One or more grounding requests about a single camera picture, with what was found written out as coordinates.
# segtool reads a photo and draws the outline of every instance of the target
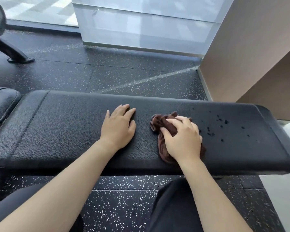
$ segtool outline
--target hand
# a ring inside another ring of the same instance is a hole
[[[113,113],[109,114],[107,110],[105,119],[101,128],[100,141],[114,148],[115,152],[125,147],[132,139],[135,133],[135,121],[129,121],[135,112],[135,108],[130,109],[129,104],[120,105]]]
[[[199,135],[199,128],[187,117],[177,116],[177,119],[167,119],[177,128],[177,134],[172,137],[166,128],[160,128],[163,133],[166,149],[169,154],[181,164],[182,162],[200,159],[202,136]]]

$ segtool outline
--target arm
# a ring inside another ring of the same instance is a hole
[[[125,113],[128,107],[107,111],[100,139],[0,222],[0,232],[68,232],[108,161],[134,135],[135,108]]]
[[[170,155],[176,159],[191,188],[204,232],[252,232],[200,160],[202,137],[196,124],[186,117],[168,119],[178,133],[161,131]]]

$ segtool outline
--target black pants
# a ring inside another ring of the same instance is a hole
[[[33,185],[15,191],[0,202],[0,222],[22,205],[44,185]],[[83,231],[79,215],[70,232]],[[149,223],[148,232],[203,232],[192,192],[186,180],[173,181],[159,190]]]

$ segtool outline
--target metal stand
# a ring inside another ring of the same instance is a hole
[[[21,50],[17,49],[12,44],[0,39],[0,51],[7,56],[9,63],[31,63],[34,62],[34,58],[28,58]]]

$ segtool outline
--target speckled rubber flooring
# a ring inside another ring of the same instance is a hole
[[[182,72],[198,66],[199,58],[86,47],[76,36],[6,31],[2,38],[36,59],[13,65],[0,53],[0,87],[22,94],[53,89],[207,99],[196,70]],[[182,176],[101,177],[82,210],[85,231],[146,231],[158,189],[178,177]],[[51,179],[9,176],[1,192],[8,195]],[[227,176],[217,183],[254,231],[284,231],[258,176]]]

